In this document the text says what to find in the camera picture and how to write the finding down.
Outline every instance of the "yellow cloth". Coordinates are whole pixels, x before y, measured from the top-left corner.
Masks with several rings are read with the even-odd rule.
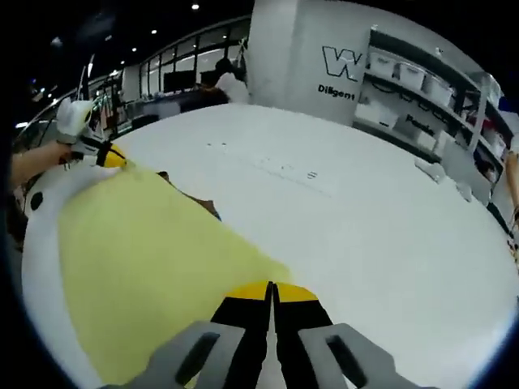
[[[209,320],[230,290],[289,280],[286,267],[134,165],[63,207],[59,247],[72,323],[106,383],[142,372],[157,347]]]

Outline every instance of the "white table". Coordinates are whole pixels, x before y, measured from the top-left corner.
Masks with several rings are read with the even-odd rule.
[[[137,163],[167,170],[180,190],[214,200],[222,220],[288,265],[333,322],[391,353],[399,374],[419,385],[466,386],[511,325],[519,279],[499,225],[389,143],[300,113],[220,105],[117,144]],[[100,174],[68,174],[46,190],[72,193]],[[92,387],[99,378],[66,338],[74,330],[58,259],[41,255],[56,237],[37,216],[24,255],[28,311],[66,371]],[[60,286],[49,291],[52,284]]]

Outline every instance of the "gray gripper finger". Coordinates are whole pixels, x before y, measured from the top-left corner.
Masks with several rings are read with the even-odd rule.
[[[244,333],[243,328],[195,322],[158,348],[143,373],[104,389],[184,389],[198,372],[195,389],[222,389]]]
[[[397,373],[393,357],[347,324],[299,331],[320,389],[419,389]]]

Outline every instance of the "ceiling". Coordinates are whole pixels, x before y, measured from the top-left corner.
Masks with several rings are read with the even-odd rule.
[[[514,62],[517,41],[513,12],[500,1],[456,5],[451,2],[419,0],[364,0],[358,3],[403,15],[438,32],[469,54],[500,82],[507,97],[519,97],[519,66]],[[15,2],[22,15],[10,47],[16,74],[15,120],[27,121],[43,106],[30,100],[30,87],[54,86],[60,96],[77,86],[84,64],[96,54],[92,78],[106,75],[125,65],[138,63],[160,48],[186,34],[219,21],[250,14],[254,0],[198,0],[199,9],[191,9],[192,0],[91,0],[81,7],[69,2]],[[51,45],[59,37],[61,44]]]

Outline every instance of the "glass wall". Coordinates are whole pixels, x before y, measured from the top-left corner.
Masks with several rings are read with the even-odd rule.
[[[164,92],[164,77],[170,73],[194,71],[196,83],[202,83],[203,73],[214,71],[219,60],[227,57],[233,61],[238,56],[240,41],[248,37],[250,26],[250,17],[236,19],[165,48],[141,65],[141,96]]]

